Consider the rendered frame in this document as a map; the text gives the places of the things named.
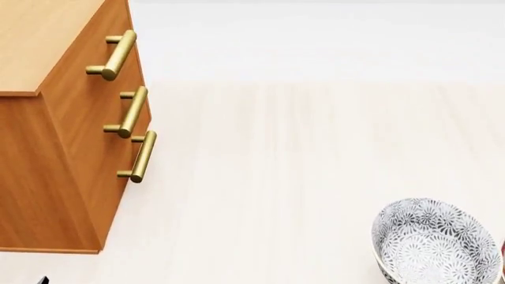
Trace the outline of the wooden drawer cabinet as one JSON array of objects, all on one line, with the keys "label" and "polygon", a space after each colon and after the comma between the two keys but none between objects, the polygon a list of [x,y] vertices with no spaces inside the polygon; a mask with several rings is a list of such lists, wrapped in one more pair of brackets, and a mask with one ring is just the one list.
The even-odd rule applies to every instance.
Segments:
[{"label": "wooden drawer cabinet", "polygon": [[128,0],[0,0],[0,252],[105,247],[151,111],[147,97],[129,139],[103,131],[146,87],[137,41],[115,80],[85,68],[126,30]]}]

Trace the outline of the black white floral bowl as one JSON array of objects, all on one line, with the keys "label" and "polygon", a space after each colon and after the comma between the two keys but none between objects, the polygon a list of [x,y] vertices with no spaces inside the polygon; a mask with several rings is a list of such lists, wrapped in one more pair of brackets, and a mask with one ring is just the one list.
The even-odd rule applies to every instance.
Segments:
[{"label": "black white floral bowl", "polygon": [[430,198],[386,205],[371,230],[376,263],[389,284],[499,284],[503,257],[472,215]]}]

